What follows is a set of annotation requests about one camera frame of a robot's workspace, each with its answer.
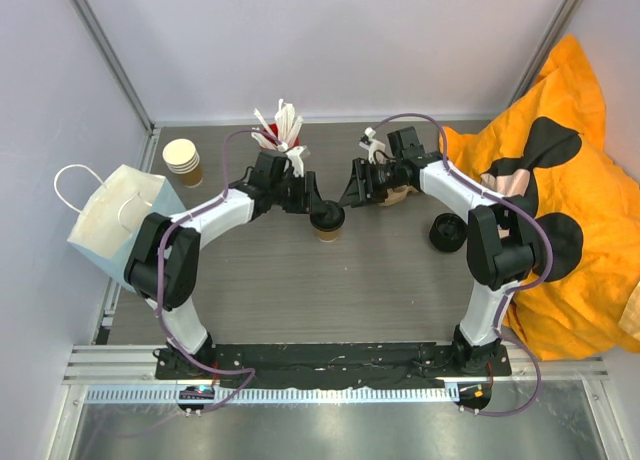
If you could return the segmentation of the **light blue paper bag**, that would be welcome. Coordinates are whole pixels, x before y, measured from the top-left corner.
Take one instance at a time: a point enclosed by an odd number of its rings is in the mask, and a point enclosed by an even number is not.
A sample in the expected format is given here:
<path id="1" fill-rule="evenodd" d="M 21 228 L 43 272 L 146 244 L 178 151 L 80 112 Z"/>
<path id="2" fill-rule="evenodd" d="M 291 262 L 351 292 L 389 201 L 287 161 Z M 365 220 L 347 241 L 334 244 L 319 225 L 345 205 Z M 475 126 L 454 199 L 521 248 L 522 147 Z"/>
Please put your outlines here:
<path id="1" fill-rule="evenodd" d="M 83 208 L 64 204 L 77 213 L 68 242 L 122 288 L 132 292 L 124 271 L 137 233 L 150 213 L 171 216 L 186 210 L 177 192 L 162 175 L 119 166 L 102 179 Z"/>

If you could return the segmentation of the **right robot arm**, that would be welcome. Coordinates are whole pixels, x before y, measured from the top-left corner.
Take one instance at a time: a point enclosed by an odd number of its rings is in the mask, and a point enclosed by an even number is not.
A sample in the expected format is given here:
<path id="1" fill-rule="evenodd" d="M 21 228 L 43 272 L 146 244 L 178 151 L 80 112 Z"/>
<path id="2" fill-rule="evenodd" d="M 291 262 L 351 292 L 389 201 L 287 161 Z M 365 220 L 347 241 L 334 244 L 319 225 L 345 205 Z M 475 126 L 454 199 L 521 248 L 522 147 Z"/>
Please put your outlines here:
<path id="1" fill-rule="evenodd" d="M 454 330 L 451 363 L 462 374 L 477 373 L 496 356 L 508 303 L 549 252 L 548 239 L 527 214 L 523 197 L 493 193 L 441 153 L 426 152 L 414 128 L 389 133 L 386 144 L 367 128 L 360 145 L 367 155 L 353 160 L 341 206 L 381 203 L 391 190 L 410 186 L 439 200 L 461 222 L 474 284 L 467 311 Z"/>

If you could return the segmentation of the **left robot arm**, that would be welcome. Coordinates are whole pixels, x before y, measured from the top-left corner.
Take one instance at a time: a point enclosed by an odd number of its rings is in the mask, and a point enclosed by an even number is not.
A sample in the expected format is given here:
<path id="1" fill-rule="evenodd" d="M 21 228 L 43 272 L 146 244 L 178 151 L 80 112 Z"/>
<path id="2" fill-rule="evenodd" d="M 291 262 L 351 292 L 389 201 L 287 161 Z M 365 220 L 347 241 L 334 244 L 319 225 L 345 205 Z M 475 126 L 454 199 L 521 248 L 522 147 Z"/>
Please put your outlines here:
<path id="1" fill-rule="evenodd" d="M 178 366 L 190 378 L 215 372 L 215 344 L 195 311 L 192 294 L 200 252 L 231 229 L 248 224 L 272 206 L 307 215 L 318 234 L 337 237 L 345 221 L 337 202 L 321 198 L 316 176 L 295 174 L 290 153 L 261 151 L 243 178 L 214 199 L 172 217 L 148 214 L 124 268 L 124 280 L 151 302 Z"/>

